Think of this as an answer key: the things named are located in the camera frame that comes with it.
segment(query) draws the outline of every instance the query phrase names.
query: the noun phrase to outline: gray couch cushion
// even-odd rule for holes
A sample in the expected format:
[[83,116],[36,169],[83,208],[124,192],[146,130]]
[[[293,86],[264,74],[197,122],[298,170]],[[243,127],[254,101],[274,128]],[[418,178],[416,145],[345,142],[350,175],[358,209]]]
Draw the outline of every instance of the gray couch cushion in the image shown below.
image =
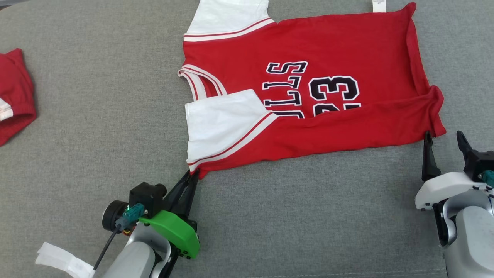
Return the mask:
[[[389,0],[388,10],[405,0]],[[0,52],[24,51],[38,119],[0,148],[0,273],[66,277],[36,266],[44,241],[94,264],[109,233],[101,214],[146,181],[186,171],[185,103],[176,75],[198,1],[34,0],[0,12]],[[419,0],[414,21],[425,71],[445,96],[449,131],[438,165],[460,171],[454,132],[493,148],[494,6]],[[371,11],[370,0],[271,0],[279,21]],[[173,277],[445,278],[431,213],[415,209],[421,143],[261,162],[210,173],[191,218],[201,251]],[[117,236],[100,265],[126,241]]]

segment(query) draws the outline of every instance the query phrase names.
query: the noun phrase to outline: white tag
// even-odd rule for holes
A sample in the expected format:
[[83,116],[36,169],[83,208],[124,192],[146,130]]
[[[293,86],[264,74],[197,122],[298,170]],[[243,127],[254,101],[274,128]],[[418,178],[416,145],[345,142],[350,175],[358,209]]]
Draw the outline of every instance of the white tag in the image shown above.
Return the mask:
[[0,122],[14,116],[14,111],[8,109],[6,111],[0,110]]
[[38,250],[36,264],[63,270],[74,278],[92,278],[95,273],[90,264],[47,242]]
[[386,0],[372,0],[372,12],[386,12]]
[[1,97],[0,97],[0,112],[5,111],[5,110],[9,110],[10,109],[10,104],[8,104],[6,101],[4,101]]

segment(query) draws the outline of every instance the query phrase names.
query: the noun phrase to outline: red cloth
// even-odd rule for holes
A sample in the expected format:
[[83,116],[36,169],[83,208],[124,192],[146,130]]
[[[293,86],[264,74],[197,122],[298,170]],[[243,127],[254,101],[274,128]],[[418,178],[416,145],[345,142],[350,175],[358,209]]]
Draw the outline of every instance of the red cloth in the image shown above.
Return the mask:
[[445,134],[439,118],[444,98],[422,66],[415,8],[409,3],[394,12],[279,23],[265,18],[239,31],[185,34],[179,75],[198,103],[218,96],[218,110],[205,106],[209,122],[220,125],[225,95],[248,89],[280,116],[256,122],[223,152],[194,156],[191,171],[200,169],[202,178],[261,160],[409,144],[426,131]]
[[0,53],[0,146],[36,119],[33,93],[22,50]]

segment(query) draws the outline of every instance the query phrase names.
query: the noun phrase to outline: white velcro strap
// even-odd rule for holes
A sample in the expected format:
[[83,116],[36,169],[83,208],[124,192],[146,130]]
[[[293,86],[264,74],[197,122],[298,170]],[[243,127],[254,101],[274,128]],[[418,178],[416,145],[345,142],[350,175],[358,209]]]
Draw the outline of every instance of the white velcro strap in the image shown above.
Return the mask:
[[90,264],[47,242],[38,250],[36,264],[63,270],[74,278],[92,278],[95,273]]
[[386,0],[372,0],[372,12],[386,12]]

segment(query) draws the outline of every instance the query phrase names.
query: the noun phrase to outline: red jersey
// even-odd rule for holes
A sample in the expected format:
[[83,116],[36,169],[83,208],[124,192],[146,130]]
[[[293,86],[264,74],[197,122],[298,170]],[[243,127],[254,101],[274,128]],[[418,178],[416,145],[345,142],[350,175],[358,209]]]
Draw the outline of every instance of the red jersey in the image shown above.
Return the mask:
[[192,171],[446,133],[443,95],[420,59],[415,3],[280,23],[266,9],[267,0],[201,0],[184,35]]
[[36,119],[33,92],[22,50],[0,53],[0,146]]

